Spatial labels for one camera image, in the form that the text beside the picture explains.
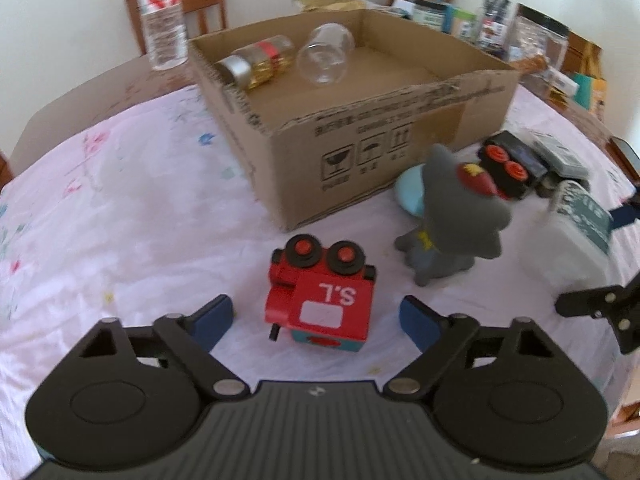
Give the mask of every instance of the bottle cap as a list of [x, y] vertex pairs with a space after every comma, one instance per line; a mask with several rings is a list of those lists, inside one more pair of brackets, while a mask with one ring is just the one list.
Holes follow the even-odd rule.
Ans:
[[252, 70], [247, 60], [240, 56], [228, 56], [214, 64], [225, 83], [235, 83], [246, 90], [251, 83]]

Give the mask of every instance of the jar lid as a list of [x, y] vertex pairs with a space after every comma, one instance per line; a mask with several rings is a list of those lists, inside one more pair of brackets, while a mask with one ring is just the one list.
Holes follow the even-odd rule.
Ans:
[[438, 2], [436, 0], [413, 0], [418, 7], [427, 7], [428, 9], [441, 10], [445, 12], [449, 8], [449, 4]]
[[554, 20], [546, 14], [542, 14], [542, 12], [539, 12], [538, 10], [531, 9], [531, 7], [519, 4], [518, 16], [527, 18], [528, 20], [531, 20], [532, 22], [540, 25], [540, 27], [544, 27], [547, 30], [559, 34], [564, 38], [569, 37], [569, 27], [567, 27], [564, 23], [560, 23], [558, 22], [558, 20]]
[[215, 63], [214, 67], [218, 70], [225, 83], [235, 83], [242, 90], [249, 88], [252, 70], [249, 62], [243, 57], [235, 54], [225, 57]]

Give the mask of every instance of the open cardboard box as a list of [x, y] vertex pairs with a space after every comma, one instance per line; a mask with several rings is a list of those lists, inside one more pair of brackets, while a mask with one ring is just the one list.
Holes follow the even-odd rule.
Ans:
[[[295, 68], [244, 92], [213, 64], [276, 34], [297, 48], [323, 23], [356, 40], [347, 75], [317, 87]], [[442, 142], [457, 150], [504, 121], [518, 72], [478, 49], [376, 10], [298, 14], [190, 41], [196, 79], [277, 225], [291, 230], [388, 187]]]

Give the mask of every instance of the umbrella symbol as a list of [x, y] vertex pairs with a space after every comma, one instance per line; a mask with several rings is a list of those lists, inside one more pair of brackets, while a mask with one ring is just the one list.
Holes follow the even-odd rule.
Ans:
[[380, 146], [379, 142], [372, 142], [362, 149], [362, 151], [367, 155], [367, 160], [371, 160], [373, 150], [375, 150], [379, 146]]

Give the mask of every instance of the gray toy cat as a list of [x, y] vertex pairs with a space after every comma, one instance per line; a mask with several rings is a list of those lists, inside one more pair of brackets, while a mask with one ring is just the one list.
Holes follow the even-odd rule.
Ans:
[[415, 269], [415, 283], [425, 286], [470, 269], [476, 257], [502, 254], [500, 231], [511, 221], [508, 204], [494, 180], [477, 164], [461, 164], [441, 144], [434, 144], [422, 168], [422, 225], [396, 238], [396, 249]]

